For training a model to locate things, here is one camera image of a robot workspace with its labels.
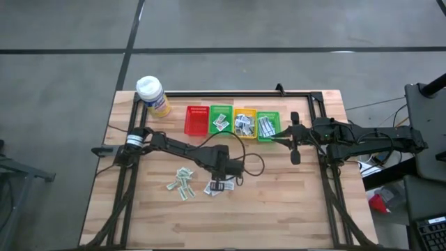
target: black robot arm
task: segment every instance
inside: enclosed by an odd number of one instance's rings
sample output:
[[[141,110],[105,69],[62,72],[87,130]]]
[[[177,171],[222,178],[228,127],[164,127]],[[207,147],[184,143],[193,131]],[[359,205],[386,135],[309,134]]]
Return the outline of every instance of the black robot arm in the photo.
[[[146,138],[152,135],[149,142]],[[129,166],[138,155],[146,155],[152,151],[164,151],[194,161],[199,167],[211,173],[211,190],[223,190],[226,175],[242,177],[244,164],[242,160],[229,158],[229,147],[226,145],[193,146],[171,139],[164,132],[156,132],[151,128],[134,128],[127,136],[126,143],[120,147],[114,159],[115,165]]]
[[[419,153],[427,148],[421,133],[408,126],[398,128],[362,128],[358,125],[341,123],[334,119],[317,118],[313,127],[306,128],[298,123],[299,114],[291,113],[292,126],[273,135],[273,141],[287,146],[291,152],[291,162],[300,163],[299,145],[327,145],[329,164],[342,165],[352,156],[382,151]]]

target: wire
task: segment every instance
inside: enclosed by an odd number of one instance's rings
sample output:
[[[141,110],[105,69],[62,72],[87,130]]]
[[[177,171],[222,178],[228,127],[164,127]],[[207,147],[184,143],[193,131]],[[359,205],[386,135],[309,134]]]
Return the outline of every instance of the wire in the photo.
[[[362,168],[362,163],[359,162],[359,161],[356,161],[356,160],[346,160],[345,162],[357,163],[357,164],[359,164],[359,166],[360,166],[360,170],[361,170],[361,168]]]
[[[403,99],[403,98],[405,98],[405,97],[393,98],[393,99],[389,99],[389,100],[384,100],[384,101],[380,101],[380,102],[371,103],[371,104],[368,104],[368,105],[360,105],[360,106],[357,106],[357,107],[347,108],[346,111],[350,111],[352,109],[357,109],[357,108],[368,107],[368,106],[371,106],[371,105],[382,104],[382,103],[390,102],[390,101],[394,101],[394,100],[400,100],[400,99]]]
[[[406,120],[408,120],[409,117],[407,116],[405,119],[403,119],[402,121],[400,121],[395,127],[399,127],[400,125],[402,125],[404,122],[406,122]]]
[[[262,175],[262,173],[265,171],[265,160],[263,160],[263,158],[262,158],[258,153],[248,153],[248,154],[246,154],[246,148],[245,148],[245,145],[243,144],[242,139],[241,139],[237,134],[235,134],[235,133],[233,133],[233,132],[227,132],[227,131],[216,132],[216,133],[214,133],[213,135],[211,135],[209,138],[207,138],[207,139],[206,139],[203,143],[201,143],[200,145],[198,145],[198,146],[194,146],[194,147],[192,147],[192,148],[189,148],[188,150],[189,150],[189,151],[195,151],[195,150],[197,150],[197,149],[200,149],[202,146],[204,146],[206,143],[208,143],[210,139],[212,139],[215,135],[218,135],[218,134],[220,134],[220,133],[229,133],[230,135],[233,135],[233,136],[240,142],[240,145],[242,146],[242,149],[243,149],[243,155],[241,155],[240,157],[237,157],[237,158],[233,158],[233,159],[231,159],[231,160],[239,160],[239,159],[242,159],[243,171],[246,172],[247,174],[249,174],[250,176],[260,176],[260,175]],[[246,160],[246,156],[249,156],[249,155],[255,155],[255,156],[259,157],[260,161],[262,162],[262,169],[261,169],[261,171],[260,171],[258,174],[253,174],[253,173],[251,173],[251,172],[249,172],[248,170],[245,169],[245,160]],[[244,181],[244,180],[243,180],[243,176],[241,176],[240,178],[239,178],[239,177],[232,176],[232,177],[230,177],[230,178],[228,178],[228,179],[226,179],[226,180],[224,180],[224,181],[229,181],[229,180],[231,180],[231,179],[233,179],[233,178],[236,178],[236,183],[237,183],[238,186],[243,185],[243,181]]]
[[[214,133],[213,135],[211,135],[209,138],[207,138],[207,139],[206,139],[203,143],[201,143],[200,145],[198,145],[198,146],[194,146],[194,147],[192,147],[192,148],[189,148],[188,150],[189,150],[189,151],[195,151],[195,150],[197,150],[197,149],[200,149],[202,146],[204,146],[204,144],[208,143],[208,141],[209,141],[210,139],[212,139],[215,135],[218,135],[218,134],[221,134],[221,133],[229,133],[230,135],[233,135],[233,136],[240,142],[240,144],[242,145],[243,155],[240,156],[239,158],[243,158],[243,159],[242,159],[242,163],[243,163],[243,169],[244,169],[244,168],[245,168],[245,158],[246,158],[246,148],[245,148],[245,145],[244,145],[243,142],[242,142],[242,139],[239,138],[239,136],[238,136],[237,134],[233,133],[233,132],[227,132],[227,131],[216,132],[216,133]]]
[[[116,126],[112,126],[112,125],[110,125],[110,124],[107,124],[107,126],[110,127],[110,128],[113,128],[113,129],[115,129],[115,130],[121,131],[121,132],[128,132],[128,131],[126,131],[126,130],[124,130],[124,129],[117,128]]]
[[[336,171],[337,171],[337,176],[340,177],[341,176],[341,169],[338,166],[336,166]]]
[[[11,184],[11,181],[8,180],[6,181],[8,183],[8,187],[9,187],[9,195],[10,195],[10,200],[11,200],[11,209],[9,210],[8,216],[6,217],[5,221],[1,224],[0,227],[0,233],[3,231],[3,228],[6,226],[6,223],[8,223],[9,218],[11,217],[11,214],[13,213],[14,210],[14,196],[13,196],[13,185]]]
[[[98,172],[96,173],[95,177],[97,177],[100,173],[105,172],[105,171],[107,171],[108,169],[110,169],[110,168],[112,168],[112,167],[114,167],[114,166],[116,166],[116,165],[115,165],[115,164],[112,164],[111,166],[109,166],[109,167],[105,167],[104,169],[98,171]]]
[[[395,127],[395,120],[397,119],[397,115],[398,115],[398,112],[399,111],[401,111],[404,107],[406,107],[407,106],[407,104],[405,104],[405,105],[403,105],[402,107],[400,107],[396,112],[395,112],[395,116],[393,117],[393,127]]]
[[[341,123],[333,123],[333,125],[338,125],[338,126],[342,126],[342,127],[347,128],[347,129],[350,131],[350,133],[351,133],[351,137],[353,138],[353,141],[354,141],[354,142],[357,142],[357,141],[356,141],[355,134],[353,133],[353,131],[351,130],[351,128],[349,128],[347,125],[344,125],[344,124],[341,124]],[[318,126],[326,126],[326,125],[315,125],[315,126],[312,127],[312,129],[310,130],[310,132],[314,131],[314,128],[316,128],[316,127],[318,127]]]
[[[392,153],[393,153],[393,151],[394,151],[394,142],[393,142],[393,139],[392,139],[388,134],[385,134],[384,132],[376,131],[376,132],[368,132],[368,133],[364,133],[363,135],[361,135],[361,136],[358,138],[358,143],[360,143],[361,140],[362,140],[363,138],[365,138],[367,135],[371,135],[371,134],[375,134],[375,133],[384,135],[384,136],[386,136],[388,139],[390,139],[390,150],[389,150],[389,153],[387,154],[387,156],[385,156],[385,158],[384,158],[383,161],[381,161],[380,163],[377,163],[376,165],[373,165],[373,166],[371,166],[371,167],[368,167],[368,168],[366,168],[365,170],[362,170],[362,171],[361,171],[361,174],[363,174],[365,171],[367,171],[367,170],[369,170],[369,169],[371,169],[371,168],[374,168],[374,167],[377,167],[377,166],[382,166],[382,165],[384,165],[384,164],[389,160],[390,156],[392,155]]]
[[[260,175],[262,175],[262,173],[265,171],[265,161],[264,161],[263,158],[262,158],[259,154],[257,154],[257,153],[248,153],[248,154],[246,154],[245,156],[249,156],[249,155],[255,155],[255,156],[259,157],[260,161],[262,162],[262,170],[261,170],[258,174],[250,173],[250,172],[248,172],[248,170],[245,169],[245,163],[243,163],[243,169],[245,170],[245,172],[246,172],[247,174],[249,174],[249,175],[251,175],[251,176],[260,176]],[[242,158],[242,157],[243,157],[243,156],[240,156],[240,157],[238,157],[238,158],[234,158],[234,159],[232,159],[232,160],[238,160],[238,159],[240,159],[240,158]]]
[[[374,157],[373,154],[370,155],[370,158],[367,161],[363,161],[361,160],[361,155],[360,155],[360,161],[364,162],[364,163],[368,163],[372,158]]]

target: white label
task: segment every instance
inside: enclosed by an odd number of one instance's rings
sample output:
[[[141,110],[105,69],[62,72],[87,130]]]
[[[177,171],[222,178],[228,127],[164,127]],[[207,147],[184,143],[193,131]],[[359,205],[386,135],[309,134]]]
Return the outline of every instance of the white label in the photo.
[[[135,146],[142,147],[144,144],[142,143],[142,137],[136,135],[128,135],[127,136],[127,144],[133,144]]]
[[[444,217],[439,217],[439,218],[435,218],[432,220],[428,220],[429,224],[433,224],[433,223],[437,223],[437,222],[442,222],[442,221],[446,221],[446,218]]]
[[[134,139],[134,140],[137,140],[139,142],[142,142],[142,137],[136,136],[136,135],[128,135],[127,139]]]

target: yellow container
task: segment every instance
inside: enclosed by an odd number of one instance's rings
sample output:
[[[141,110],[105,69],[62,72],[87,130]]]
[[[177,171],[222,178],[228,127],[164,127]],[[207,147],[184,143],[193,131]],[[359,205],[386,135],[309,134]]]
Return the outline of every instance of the yellow container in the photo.
[[[253,136],[239,136],[241,139],[256,139],[257,138],[257,110],[248,108],[235,108],[233,115],[233,132],[236,132],[236,116],[239,114],[244,114],[246,116],[254,117],[254,135]]]

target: gray floor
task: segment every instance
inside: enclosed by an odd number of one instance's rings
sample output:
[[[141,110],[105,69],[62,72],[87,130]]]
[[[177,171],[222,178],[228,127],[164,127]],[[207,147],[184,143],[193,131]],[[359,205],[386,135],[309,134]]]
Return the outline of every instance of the gray floor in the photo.
[[[137,0],[6,0],[0,49],[125,48],[136,6]],[[147,0],[135,47],[443,46],[445,24],[428,0]],[[159,77],[168,90],[272,89],[280,82],[286,89],[341,89],[351,108],[430,82],[444,73],[444,58],[446,52],[133,55],[124,89],[144,75]],[[53,184],[35,182],[14,250],[76,246],[98,161],[89,149],[102,141],[122,60],[0,55],[6,154],[57,173]],[[403,104],[347,113],[361,126],[379,126]],[[390,125],[392,119],[381,124]],[[401,235],[376,224],[381,243]]]

